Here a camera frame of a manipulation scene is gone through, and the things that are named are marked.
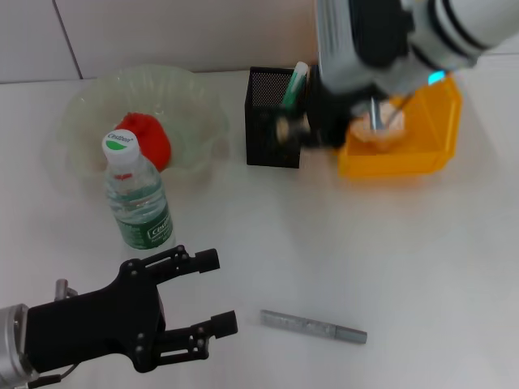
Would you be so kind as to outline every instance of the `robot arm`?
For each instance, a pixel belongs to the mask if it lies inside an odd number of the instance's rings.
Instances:
[[[234,312],[166,331],[157,285],[219,267],[216,250],[190,257],[178,246],[126,261],[114,282],[96,292],[74,296],[60,280],[57,301],[0,310],[0,388],[56,383],[63,376],[38,378],[39,374],[112,353],[129,357],[140,373],[159,365],[207,359],[210,337],[238,332]]]
[[[517,0],[317,0],[320,66],[303,102],[307,147],[340,147],[351,120],[436,72],[476,65],[519,32]]]

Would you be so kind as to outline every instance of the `yellow tray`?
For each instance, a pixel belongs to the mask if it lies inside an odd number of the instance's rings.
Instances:
[[[339,174],[387,177],[442,169],[456,151],[461,105],[461,94],[451,77],[416,91],[404,108],[405,138],[381,152],[349,132],[337,154]]]

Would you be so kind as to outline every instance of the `black mesh pen holder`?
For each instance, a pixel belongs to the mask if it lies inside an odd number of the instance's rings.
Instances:
[[[247,164],[299,168],[301,148],[280,146],[276,141],[276,120],[287,112],[280,107],[293,71],[271,67],[252,67],[245,99]],[[305,95],[302,88],[300,96]],[[304,111],[301,104],[290,115]]]

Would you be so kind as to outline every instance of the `green marker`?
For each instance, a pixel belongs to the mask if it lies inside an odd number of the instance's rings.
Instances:
[[[305,83],[305,78],[308,73],[308,65],[305,62],[298,62],[290,78],[289,86],[286,88],[285,95],[281,105],[284,108],[291,109],[295,106],[295,102],[298,99],[299,91]]]

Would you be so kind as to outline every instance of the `green label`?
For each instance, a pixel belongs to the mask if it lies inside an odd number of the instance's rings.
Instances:
[[[107,140],[106,147],[109,148],[110,150],[124,150],[125,148],[127,148],[127,146],[117,143],[114,140]]]
[[[166,205],[155,219],[143,224],[130,224],[117,220],[122,238],[131,247],[140,250],[152,249],[167,241],[173,232],[173,223]]]

